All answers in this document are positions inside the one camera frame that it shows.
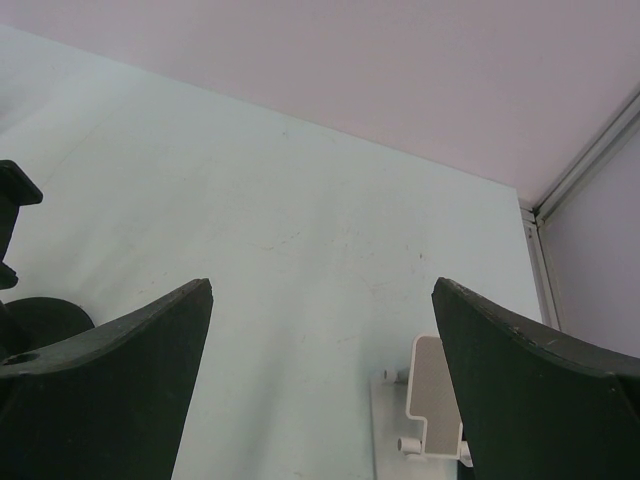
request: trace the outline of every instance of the light blue surface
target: light blue surface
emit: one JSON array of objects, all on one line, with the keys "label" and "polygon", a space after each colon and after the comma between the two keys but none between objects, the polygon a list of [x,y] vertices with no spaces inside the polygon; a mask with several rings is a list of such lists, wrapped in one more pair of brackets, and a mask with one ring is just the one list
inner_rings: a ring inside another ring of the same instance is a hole
[{"label": "light blue surface", "polygon": [[194,277],[215,305],[174,478],[373,477],[369,375],[451,277],[540,318],[515,192],[0,28],[0,152],[42,187],[3,299],[105,322]]}]

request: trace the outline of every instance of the white wall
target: white wall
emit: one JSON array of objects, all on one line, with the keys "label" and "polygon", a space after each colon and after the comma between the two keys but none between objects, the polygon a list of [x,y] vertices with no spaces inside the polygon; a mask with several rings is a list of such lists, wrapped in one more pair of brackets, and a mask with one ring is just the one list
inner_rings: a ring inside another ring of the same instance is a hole
[{"label": "white wall", "polygon": [[545,229],[567,333],[640,357],[640,134]]},{"label": "white wall", "polygon": [[3,300],[103,323],[212,280],[176,479],[372,478],[367,379],[436,333],[438,276],[539,319],[510,188],[8,28],[0,103],[45,195]]}]

